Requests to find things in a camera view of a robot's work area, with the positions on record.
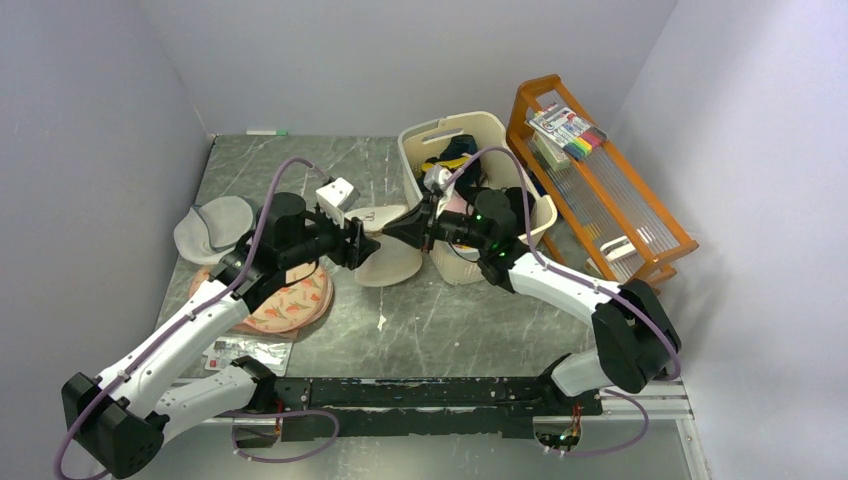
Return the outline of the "white mesh laundry bag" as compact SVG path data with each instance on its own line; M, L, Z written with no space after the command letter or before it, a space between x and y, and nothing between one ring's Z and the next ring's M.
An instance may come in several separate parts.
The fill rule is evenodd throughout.
M380 243L380 248L354 271L354 279L365 287L386 287L401 283L421 268L420 251L393 237L384 235L382 228L407 212L405 205L363 207L345 214L348 220L362 221L368 239Z

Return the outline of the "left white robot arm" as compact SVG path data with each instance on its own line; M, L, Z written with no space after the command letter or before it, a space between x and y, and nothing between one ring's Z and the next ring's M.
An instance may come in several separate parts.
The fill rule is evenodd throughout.
M67 431L61 447L81 446L104 475L130 477L160 448L203 421L230 412L261 416L277 400L276 375L241 357L217 374L175 387L190 362L288 284L290 270L328 257L355 268L377 250L345 213L357 191L334 181L317 204L270 193L255 221L185 305L132 352L96 376L78 373L62 387Z

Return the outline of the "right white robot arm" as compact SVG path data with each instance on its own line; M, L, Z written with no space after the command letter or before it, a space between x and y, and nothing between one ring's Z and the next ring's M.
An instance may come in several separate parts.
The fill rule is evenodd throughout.
M467 213L439 212L429 196L382 231L419 250L436 242L475 249L476 264L487 282L541 300L590 328L594 349L567 354L549 368L550 380L539 389L548 412L565 413L579 394L590 390L641 392L680 349L653 287L639 279L618 284L566 268L518 239L517 225L509 196L485 189Z

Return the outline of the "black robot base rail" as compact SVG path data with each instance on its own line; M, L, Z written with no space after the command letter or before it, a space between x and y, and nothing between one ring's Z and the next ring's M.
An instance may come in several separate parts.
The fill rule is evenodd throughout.
M545 376L366 379L279 377L262 383L242 411L309 411L283 422L285 441L341 437L498 434L531 439L543 417L602 413L596 390L570 397Z

